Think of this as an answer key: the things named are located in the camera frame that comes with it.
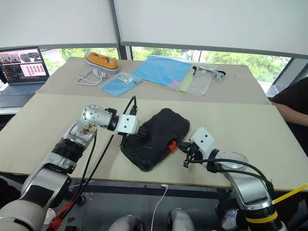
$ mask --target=label sticker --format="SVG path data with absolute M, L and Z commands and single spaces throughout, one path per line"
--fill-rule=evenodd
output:
M 119 77 L 120 80 L 122 80 L 126 84 L 130 84 L 131 81 L 134 80 L 134 78 L 130 77 L 128 74 L 123 74 Z

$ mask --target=laptop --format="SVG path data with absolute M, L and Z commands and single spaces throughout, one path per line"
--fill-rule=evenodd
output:
M 8 87 L 0 93 L 0 107 L 22 107 L 49 77 L 38 47 L 0 50 L 0 78 Z

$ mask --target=white charging cable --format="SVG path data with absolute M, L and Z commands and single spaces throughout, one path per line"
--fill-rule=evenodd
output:
M 153 217 L 152 217 L 151 231 L 153 231 L 153 222 L 154 222 L 154 216 L 155 216 L 156 208 L 157 208 L 158 204 L 162 201 L 162 199 L 165 197 L 166 192 L 167 192 L 167 190 L 168 190 L 168 185 L 167 185 L 167 184 L 162 184 L 162 187 L 163 187 L 163 188 L 166 188 L 166 190 L 165 190 L 165 193 L 164 193 L 164 195 L 162 196 L 162 198 L 160 198 L 160 200 L 158 201 L 158 203 L 157 203 L 156 206 L 155 206 L 155 209 L 154 209 L 154 212 L 153 212 Z
M 93 74 L 94 74 L 96 77 L 98 77 L 100 80 L 97 81 L 97 82 L 93 82 L 93 81 L 90 81 L 90 80 L 86 79 L 85 77 L 86 77 L 88 74 L 90 74 L 91 72 L 93 72 Z M 102 70 L 100 70 L 100 69 L 98 69 L 98 68 L 90 68 L 85 74 L 83 74 L 83 75 L 76 75 L 76 77 L 78 78 L 78 79 L 76 80 L 76 83 L 82 84 L 82 85 L 91 85 L 91 86 L 93 86 L 93 85 L 98 85 L 98 84 L 102 81 L 103 78 L 108 78 L 108 77 L 107 77 L 107 74 L 106 74 L 104 71 L 102 71 Z

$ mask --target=yellow stick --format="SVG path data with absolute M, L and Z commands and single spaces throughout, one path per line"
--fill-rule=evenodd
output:
M 305 188 L 308 187 L 308 184 L 304 184 L 303 186 L 299 187 L 298 189 L 294 189 L 291 192 L 288 192 L 285 195 L 282 195 L 281 197 L 278 197 L 277 199 L 273 200 L 273 205 L 279 203 L 280 201 L 283 201 L 284 199 L 293 196 L 296 193 L 299 193 L 300 191 L 304 190 Z

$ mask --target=light blue towel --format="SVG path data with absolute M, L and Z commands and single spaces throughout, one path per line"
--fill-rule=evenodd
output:
M 174 83 L 183 81 L 191 66 L 190 63 L 151 56 L 132 74 L 143 80 L 177 89 L 179 84 Z

